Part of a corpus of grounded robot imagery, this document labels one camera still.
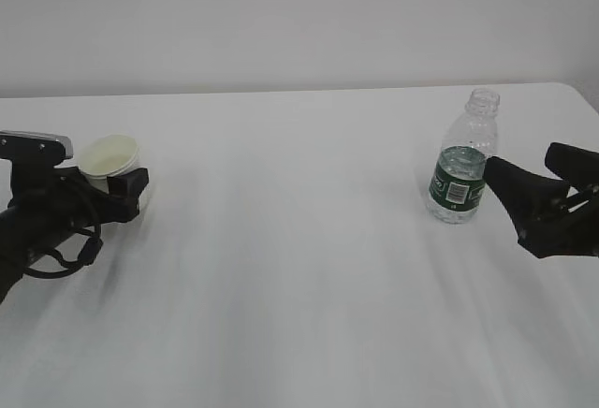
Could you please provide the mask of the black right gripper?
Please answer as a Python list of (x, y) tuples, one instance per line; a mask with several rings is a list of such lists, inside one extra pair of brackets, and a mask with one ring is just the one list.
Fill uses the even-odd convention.
[[(563, 181), (498, 156), (488, 159), (484, 180), (507, 211), (521, 247), (539, 259), (598, 256), (598, 159), (597, 152), (552, 142), (545, 166)], [(569, 196), (567, 182), (578, 192)]]

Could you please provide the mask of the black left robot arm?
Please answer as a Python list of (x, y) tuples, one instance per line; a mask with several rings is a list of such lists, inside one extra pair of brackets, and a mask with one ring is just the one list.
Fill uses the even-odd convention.
[(109, 177), (105, 193), (76, 167), (14, 164), (12, 199), (1, 212), (1, 298), (24, 276), (55, 280), (92, 265), (104, 245), (102, 226), (138, 217), (149, 182), (149, 170), (137, 168)]

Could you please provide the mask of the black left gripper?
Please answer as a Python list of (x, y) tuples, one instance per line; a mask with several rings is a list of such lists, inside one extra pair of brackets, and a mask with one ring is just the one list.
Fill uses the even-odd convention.
[(108, 177), (109, 193), (94, 188), (76, 167), (11, 163), (8, 237), (42, 240), (68, 237), (86, 227), (94, 234), (104, 224), (125, 224), (139, 215), (149, 184), (147, 168)]

